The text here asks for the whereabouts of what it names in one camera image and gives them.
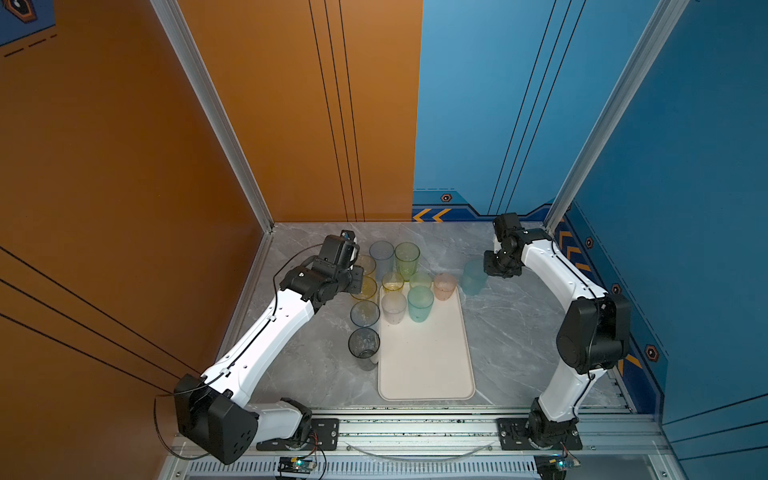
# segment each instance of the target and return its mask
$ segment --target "orange chevron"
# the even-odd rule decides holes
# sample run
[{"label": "orange chevron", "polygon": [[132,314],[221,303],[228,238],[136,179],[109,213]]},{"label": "orange chevron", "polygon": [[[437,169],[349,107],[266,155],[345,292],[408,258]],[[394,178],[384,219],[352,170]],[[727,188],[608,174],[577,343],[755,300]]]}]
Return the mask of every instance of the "orange chevron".
[{"label": "orange chevron", "polygon": [[417,214],[416,214],[416,215],[413,217],[413,220],[416,220],[417,222],[423,222],[424,220],[422,220],[422,215],[423,215],[423,214],[426,214],[426,213],[427,213],[427,212],[429,212],[430,210],[431,210],[431,208],[425,208],[424,210],[422,210],[422,211],[418,212],[418,213],[417,213]]},{"label": "orange chevron", "polygon": [[573,234],[565,230],[560,232],[560,250],[563,250],[563,237],[573,237]]},{"label": "orange chevron", "polygon": [[565,256],[570,260],[571,259],[571,253],[581,253],[581,250],[579,250],[576,247],[569,247],[568,253],[565,254]]},{"label": "orange chevron", "polygon": [[435,222],[442,222],[442,218],[440,218],[440,217],[441,217],[443,214],[446,214],[446,213],[448,213],[449,211],[451,211],[451,209],[450,209],[450,208],[446,208],[445,210],[443,210],[443,211],[442,211],[442,212],[440,212],[439,214],[437,214],[437,215],[435,215],[434,217],[432,217],[432,219],[433,219]]},{"label": "orange chevron", "polygon": [[640,360],[634,358],[632,355],[627,355],[627,360],[634,364],[637,368],[641,369],[643,366],[640,364]]}]

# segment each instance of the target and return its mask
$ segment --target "marble surface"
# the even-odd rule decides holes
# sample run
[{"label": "marble surface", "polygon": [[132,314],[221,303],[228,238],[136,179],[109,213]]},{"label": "marble surface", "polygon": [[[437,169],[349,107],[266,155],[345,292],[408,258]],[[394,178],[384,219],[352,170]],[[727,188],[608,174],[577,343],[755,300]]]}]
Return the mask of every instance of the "marble surface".
[{"label": "marble surface", "polygon": [[[272,275],[297,251],[322,243],[329,234],[352,230],[361,252],[377,240],[392,245],[410,241],[422,251],[419,269],[432,275],[460,277],[465,263],[492,248],[492,225],[478,223],[278,223],[263,273],[240,335],[253,325],[273,298]],[[298,264],[315,250],[299,255]],[[379,396],[377,371],[364,372],[349,353],[347,339],[355,328],[349,310],[356,300],[342,293],[328,302],[287,343],[259,382],[252,403],[288,396],[311,408],[357,406],[502,406],[531,405],[541,395],[559,360],[554,341],[564,311],[554,295],[530,270],[511,279],[488,278],[477,296],[460,292],[475,396],[465,401],[388,402]],[[624,408],[615,381],[603,376],[584,407]]]}]

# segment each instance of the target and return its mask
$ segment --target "black mounting plate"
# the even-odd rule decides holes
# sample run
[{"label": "black mounting plate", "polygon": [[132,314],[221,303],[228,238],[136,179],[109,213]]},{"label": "black mounting plate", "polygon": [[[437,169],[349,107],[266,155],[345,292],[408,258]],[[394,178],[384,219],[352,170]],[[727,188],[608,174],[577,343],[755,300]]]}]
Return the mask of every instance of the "black mounting plate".
[{"label": "black mounting plate", "polygon": [[[531,444],[528,439],[528,419],[496,419],[498,427],[498,440],[502,444],[502,450],[560,450],[559,445],[553,445],[549,449],[540,449]],[[572,429],[565,437],[565,448],[568,450],[581,450],[581,437],[576,428]]]},{"label": "black mounting plate", "polygon": [[[311,432],[317,434],[317,445],[326,452],[336,450],[336,441],[339,439],[339,419],[312,419]],[[256,450],[260,452],[311,452],[314,448],[313,440],[307,440],[300,448],[289,448],[283,439],[267,440],[256,444]]]}]

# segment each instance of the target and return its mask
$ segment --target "plastic cup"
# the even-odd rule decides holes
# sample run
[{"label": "plastic cup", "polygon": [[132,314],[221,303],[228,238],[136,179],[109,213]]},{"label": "plastic cup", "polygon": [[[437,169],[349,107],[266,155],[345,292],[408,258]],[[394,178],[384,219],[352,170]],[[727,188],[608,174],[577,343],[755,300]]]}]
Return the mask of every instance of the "plastic cup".
[{"label": "plastic cup", "polygon": [[356,326],[377,329],[379,326],[379,306],[370,300],[355,303],[349,311],[349,318]]},{"label": "plastic cup", "polygon": [[427,288],[432,286],[432,278],[428,273],[424,272],[414,273],[411,275],[411,280],[409,280],[409,282],[411,283],[411,288],[414,286],[425,286]]},{"label": "plastic cup", "polygon": [[368,300],[376,295],[378,289],[379,287],[376,285],[376,281],[373,278],[364,276],[362,278],[362,289],[360,289],[360,293],[355,293],[352,297],[357,298],[358,300]]},{"label": "plastic cup", "polygon": [[382,297],[382,317],[387,323],[397,325],[402,322],[406,316],[407,307],[408,300],[400,292],[388,292]]},{"label": "plastic cup", "polygon": [[406,282],[411,279],[411,275],[416,273],[416,267],[419,265],[419,256],[421,254],[421,250],[414,243],[410,242],[401,243],[395,248],[397,271],[400,272],[400,275],[402,275]]},{"label": "plastic cup", "polygon": [[459,284],[466,295],[477,295],[485,287],[488,274],[483,270],[482,258],[473,259],[464,265],[464,275]]},{"label": "plastic cup", "polygon": [[376,260],[368,255],[358,255],[355,265],[362,267],[362,274],[365,276],[370,276],[376,272]]},{"label": "plastic cup", "polygon": [[440,273],[435,276],[435,298],[447,300],[456,290],[456,277],[450,273]]},{"label": "plastic cup", "polygon": [[390,242],[379,240],[371,245],[368,253],[376,261],[376,281],[381,282],[385,273],[395,269],[395,247]]},{"label": "plastic cup", "polygon": [[382,278],[382,286],[385,292],[399,292],[406,281],[397,272],[385,273]]},{"label": "plastic cup", "polygon": [[379,334],[363,327],[352,332],[347,342],[349,352],[357,358],[358,366],[366,371],[376,368],[375,355],[379,352],[381,341]]},{"label": "plastic cup", "polygon": [[411,320],[421,323],[427,319],[435,302],[435,294],[425,286],[411,288],[408,292],[408,313]]}]

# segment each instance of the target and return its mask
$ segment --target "white tray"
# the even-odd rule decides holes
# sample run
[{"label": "white tray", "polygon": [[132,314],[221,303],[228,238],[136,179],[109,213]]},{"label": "white tray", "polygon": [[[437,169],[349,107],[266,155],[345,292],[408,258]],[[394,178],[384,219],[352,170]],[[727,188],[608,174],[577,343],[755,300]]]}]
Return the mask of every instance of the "white tray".
[{"label": "white tray", "polygon": [[[402,288],[406,298],[409,288],[408,283]],[[379,394],[384,400],[467,400],[475,394],[458,289],[447,300],[435,299],[423,323],[411,320],[408,310],[398,325],[383,316],[379,323]]]}]

